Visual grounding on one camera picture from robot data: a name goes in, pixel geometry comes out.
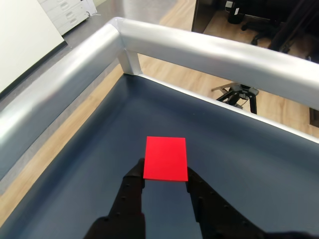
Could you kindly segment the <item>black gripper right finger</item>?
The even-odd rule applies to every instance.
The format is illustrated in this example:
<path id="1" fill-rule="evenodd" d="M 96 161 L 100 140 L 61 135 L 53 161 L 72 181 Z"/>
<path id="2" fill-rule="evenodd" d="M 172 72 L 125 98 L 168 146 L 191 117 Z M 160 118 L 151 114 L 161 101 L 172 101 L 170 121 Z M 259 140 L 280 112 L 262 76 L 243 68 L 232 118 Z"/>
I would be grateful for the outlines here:
<path id="1" fill-rule="evenodd" d="M 265 232 L 244 217 L 190 167 L 187 168 L 196 222 L 204 239 L 317 239 L 305 232 Z"/>

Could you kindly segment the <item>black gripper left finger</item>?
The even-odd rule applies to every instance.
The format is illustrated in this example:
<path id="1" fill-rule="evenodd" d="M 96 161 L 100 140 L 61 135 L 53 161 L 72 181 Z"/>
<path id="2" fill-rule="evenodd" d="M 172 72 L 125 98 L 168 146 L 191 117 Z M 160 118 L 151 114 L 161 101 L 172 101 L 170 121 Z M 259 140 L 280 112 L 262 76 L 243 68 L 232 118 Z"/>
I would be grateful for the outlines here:
<path id="1" fill-rule="evenodd" d="M 107 216 L 98 218 L 90 227 L 86 239 L 144 239 L 145 216 L 142 213 L 144 159 L 123 177 L 121 186 Z"/>

